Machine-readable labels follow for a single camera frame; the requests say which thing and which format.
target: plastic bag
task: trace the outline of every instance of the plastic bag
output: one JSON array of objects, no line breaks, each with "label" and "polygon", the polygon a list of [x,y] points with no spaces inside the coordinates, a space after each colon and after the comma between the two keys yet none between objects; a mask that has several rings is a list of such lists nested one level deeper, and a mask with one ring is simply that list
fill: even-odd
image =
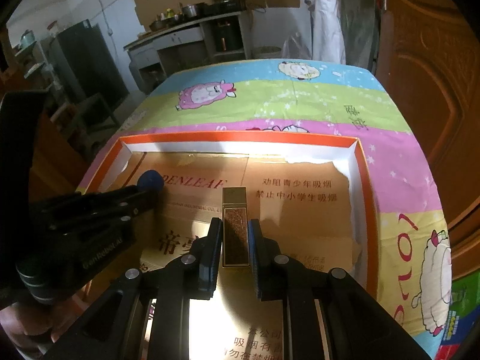
[{"label": "plastic bag", "polygon": [[300,32],[289,36],[283,43],[282,58],[284,59],[311,59],[311,53],[303,41]]},{"label": "plastic bag", "polygon": [[345,44],[339,19],[339,0],[315,0],[313,15],[312,59],[345,64]]}]

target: carved door panel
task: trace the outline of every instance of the carved door panel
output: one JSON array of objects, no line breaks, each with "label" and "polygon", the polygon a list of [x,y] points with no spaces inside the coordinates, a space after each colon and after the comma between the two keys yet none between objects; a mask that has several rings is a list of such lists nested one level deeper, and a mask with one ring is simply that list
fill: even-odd
[{"label": "carved door panel", "polygon": [[455,257],[480,227],[480,216],[462,223],[480,202],[480,43],[452,0],[386,4],[377,76],[427,157]]}]

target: blue stripe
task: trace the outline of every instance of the blue stripe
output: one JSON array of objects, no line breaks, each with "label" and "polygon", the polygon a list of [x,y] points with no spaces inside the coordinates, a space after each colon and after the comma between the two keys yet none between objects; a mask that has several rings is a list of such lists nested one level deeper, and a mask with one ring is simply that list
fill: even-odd
[{"label": "blue stripe", "polygon": [[[228,64],[215,64],[199,69],[176,73],[157,87],[152,95],[180,92],[200,83],[212,83],[225,80],[226,83],[238,83],[251,80],[292,80],[282,73],[278,65],[284,59],[259,59],[256,61],[239,61]],[[320,76],[308,82],[318,84],[337,84],[354,88],[366,88],[385,91],[377,79],[366,69],[344,64],[331,64],[321,61],[306,61],[287,59],[287,62],[304,62],[320,71]]]}]

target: table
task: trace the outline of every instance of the table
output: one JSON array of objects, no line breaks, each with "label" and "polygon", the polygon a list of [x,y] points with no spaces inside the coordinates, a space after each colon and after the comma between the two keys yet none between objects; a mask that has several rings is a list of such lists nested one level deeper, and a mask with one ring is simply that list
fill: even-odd
[{"label": "table", "polygon": [[440,345],[451,292],[450,246],[425,156],[395,103],[367,70],[301,60],[252,60],[176,73],[119,135],[272,130],[358,137],[373,185],[379,238],[377,301],[430,354]]}]

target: blue round object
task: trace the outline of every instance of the blue round object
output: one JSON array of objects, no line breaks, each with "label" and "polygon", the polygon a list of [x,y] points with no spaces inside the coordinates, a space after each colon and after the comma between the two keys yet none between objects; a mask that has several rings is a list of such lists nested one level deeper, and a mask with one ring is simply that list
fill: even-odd
[{"label": "blue round object", "polygon": [[140,191],[157,190],[160,192],[164,185],[163,177],[154,169],[144,172],[137,181]]}]

